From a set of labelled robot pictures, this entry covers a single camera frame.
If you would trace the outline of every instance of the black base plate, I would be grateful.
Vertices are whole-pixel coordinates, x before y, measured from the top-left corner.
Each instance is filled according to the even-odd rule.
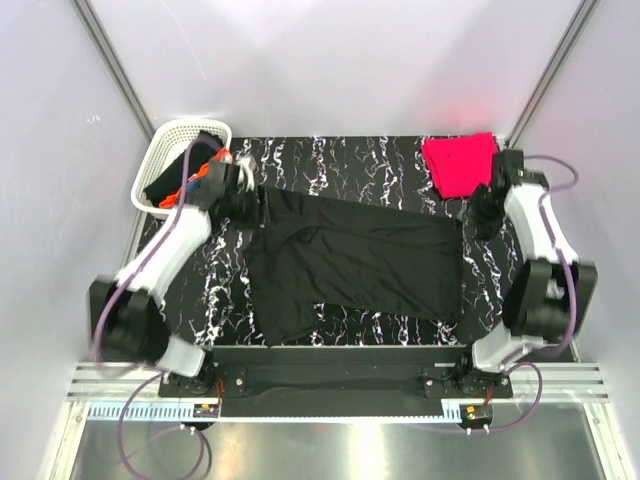
[[[424,383],[424,395],[434,400],[445,398],[487,398],[487,389],[483,387],[456,387],[453,382],[447,380],[452,367],[429,367],[422,369]],[[513,389],[509,377],[502,377],[498,385],[491,388],[491,398],[513,398]]]

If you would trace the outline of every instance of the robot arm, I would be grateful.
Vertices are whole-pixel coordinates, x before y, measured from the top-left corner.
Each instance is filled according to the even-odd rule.
[[[247,160],[237,164],[211,160],[207,176],[187,192],[179,214],[174,209],[143,251],[113,279],[97,279],[91,285],[89,304],[95,332],[111,296],[133,276],[103,331],[101,347],[110,359],[151,364],[211,382],[213,362],[205,361],[207,353],[173,335],[166,325],[164,296],[187,259],[209,238],[212,226],[251,202],[246,193],[255,189],[253,159]]]
[[[581,262],[567,243],[549,196],[543,198],[548,189],[543,174],[525,170],[522,151],[504,150],[494,155],[491,185],[478,187],[469,201],[466,213],[480,240],[494,237],[505,216],[511,220],[525,263],[505,296],[503,322],[474,342],[456,365],[452,381],[458,387],[495,385],[519,359],[563,338],[571,309],[562,261],[569,266],[575,287],[571,334],[578,333],[582,325],[597,272],[592,264]],[[540,208],[541,198],[544,208]]]

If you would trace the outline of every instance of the orange cloth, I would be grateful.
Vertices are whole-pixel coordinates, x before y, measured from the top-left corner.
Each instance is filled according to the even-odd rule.
[[[216,155],[213,157],[213,159],[215,161],[219,162],[226,155],[231,155],[231,154],[229,153],[229,150],[227,150],[226,148],[223,148],[218,153],[216,153]],[[208,171],[209,171],[209,162],[203,164],[200,167],[200,170],[198,170],[198,173],[196,173],[195,175],[193,175],[189,179],[189,181],[187,182],[187,185],[190,184],[190,183],[195,182],[199,178],[202,178],[202,177],[206,176]],[[159,207],[160,208],[171,208],[171,207],[173,207],[176,204],[176,202],[178,201],[178,199],[180,198],[180,192],[181,191],[182,191],[182,188],[179,188],[177,192],[172,193],[171,195],[167,196],[167,198],[165,198],[162,202],[160,202]]]

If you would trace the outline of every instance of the white laundry basket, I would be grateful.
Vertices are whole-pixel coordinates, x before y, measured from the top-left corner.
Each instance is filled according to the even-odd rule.
[[[151,144],[133,182],[131,201],[136,208],[150,213],[156,218],[164,219],[169,216],[169,209],[156,208],[151,205],[144,194],[144,189],[187,149],[189,143],[198,136],[200,130],[218,135],[227,148],[231,145],[231,129],[225,123],[217,120],[190,118],[165,123],[151,139]]]

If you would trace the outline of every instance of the metal floor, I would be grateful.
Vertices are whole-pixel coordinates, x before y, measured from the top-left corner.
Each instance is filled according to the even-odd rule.
[[[496,423],[522,412],[495,406]],[[167,423],[127,422],[125,450],[144,445]],[[419,425],[231,424],[205,433],[213,451],[193,477],[210,480],[518,479],[601,480],[584,413],[579,406],[540,405],[523,426],[506,433],[467,437]],[[198,441],[175,431],[131,458],[154,480],[182,477],[194,464]],[[115,422],[88,422],[74,466],[74,480],[120,480]]]

